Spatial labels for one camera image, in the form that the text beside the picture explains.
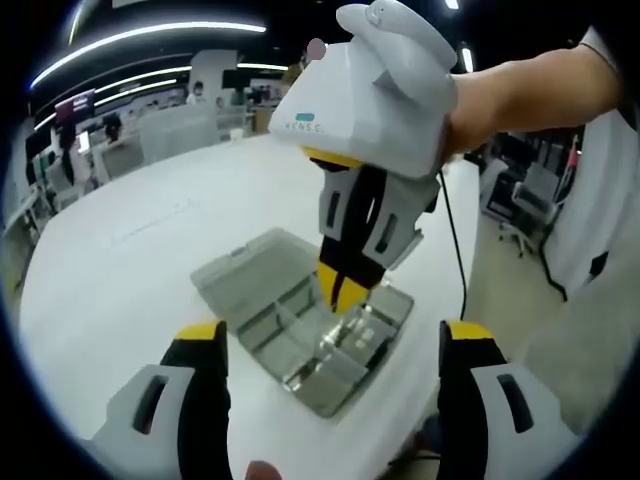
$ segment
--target white sleeve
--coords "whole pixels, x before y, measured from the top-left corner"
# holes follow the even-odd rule
[[[580,41],[580,44],[589,47],[591,50],[600,55],[611,66],[611,68],[613,68],[616,72],[618,71],[618,66],[613,59],[613,55],[611,55],[611,52],[607,48],[606,44],[593,27],[590,27],[589,30],[587,30],[587,33]]]

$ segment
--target human arm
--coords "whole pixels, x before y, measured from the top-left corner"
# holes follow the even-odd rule
[[[454,78],[458,106],[450,116],[445,158],[496,132],[587,123],[615,108],[623,90],[613,67],[586,45]]]

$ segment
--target ceiling light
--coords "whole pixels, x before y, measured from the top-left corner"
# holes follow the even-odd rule
[[[286,72],[289,67],[283,67],[282,65],[269,65],[266,63],[239,63],[238,68],[258,68],[260,70],[281,70]]]
[[[471,56],[471,50],[467,47],[462,49],[462,60],[464,61],[464,68],[468,73],[473,72],[473,57]]]
[[[173,80],[165,80],[164,82],[158,82],[158,83],[152,83],[150,85],[144,85],[142,87],[137,87],[137,88],[132,88],[131,90],[126,90],[124,92],[120,92],[117,93],[111,97],[107,97],[104,100],[100,100],[99,102],[95,103],[96,107],[100,107],[102,105],[104,105],[105,103],[109,103],[109,102],[113,102],[114,100],[117,100],[119,98],[122,97],[127,97],[129,95],[133,95],[134,93],[138,93],[138,92],[142,92],[144,90],[149,90],[151,88],[156,88],[156,87],[163,87],[165,85],[171,85],[173,83],[177,83],[178,81],[174,78]]]
[[[73,24],[71,25],[71,33],[69,33],[69,45],[73,42],[73,37],[76,34],[76,30],[78,29],[78,21],[80,20],[80,15],[82,14],[82,7],[84,7],[84,3],[81,3],[78,6],[78,10],[76,10],[76,14],[73,17]]]
[[[47,118],[45,118],[43,121],[41,121],[38,125],[36,125],[33,128],[34,132],[37,132],[38,130],[40,130],[42,127],[44,127],[47,123],[49,123],[51,120],[54,119],[54,117],[56,116],[56,113],[53,112],[51,115],[49,115]]]
[[[143,78],[154,77],[156,75],[165,75],[167,73],[179,73],[179,72],[189,72],[193,67],[176,67],[176,68],[165,68],[164,70],[157,70],[155,72],[143,73],[142,75],[136,75],[135,77],[126,78],[124,80],[120,80],[118,82],[112,83],[111,85],[107,85],[106,87],[101,87],[96,89],[96,93],[102,93],[105,90],[109,90],[110,88],[118,87],[120,85],[124,85],[125,83],[135,82],[136,80],[142,80]]]
[[[267,29],[258,25],[246,25],[244,23],[229,23],[229,22],[180,22],[180,23],[165,23],[162,25],[152,25],[150,27],[136,28],[135,30],[129,30],[128,32],[119,33],[111,37],[103,38],[97,42],[86,45],[75,52],[71,52],[66,57],[61,58],[57,62],[53,63],[46,69],[44,69],[36,78],[33,79],[30,85],[30,89],[33,89],[46,77],[58,70],[60,67],[75,60],[82,55],[89,53],[97,48],[104,47],[120,40],[125,40],[131,37],[137,37],[139,35],[146,35],[148,33],[164,32],[168,30],[189,30],[189,29],[228,29],[228,30],[245,30],[249,32],[264,33]]]

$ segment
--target black cable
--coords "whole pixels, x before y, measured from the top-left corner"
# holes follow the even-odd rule
[[[453,215],[451,214],[451,204],[449,203],[449,193],[447,192],[447,183],[444,181],[444,175],[440,170],[440,182],[444,191],[444,201],[447,204],[447,214],[449,215],[449,225],[451,225],[451,233],[453,234],[453,243],[456,246],[456,256],[458,257],[458,267],[460,268],[460,278],[462,279],[462,309],[460,311],[460,320],[464,320],[464,312],[467,309],[467,280],[464,277],[464,267],[462,266],[462,257],[460,256],[460,245],[458,244],[458,235],[456,235],[456,226],[453,223]]]

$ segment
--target white tabletop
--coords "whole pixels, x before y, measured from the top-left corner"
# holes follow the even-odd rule
[[[478,225],[478,173],[447,174],[467,281]],[[316,245],[323,174],[294,146],[265,135],[145,167],[54,217],[25,281],[20,340],[44,392],[74,434],[91,437],[107,401],[175,333],[211,318],[189,274],[279,226]],[[389,277],[416,300],[366,391],[318,417],[229,338],[229,459],[285,479],[369,479],[416,427],[437,382],[438,324],[459,315],[462,286],[442,196],[419,221],[424,240]]]

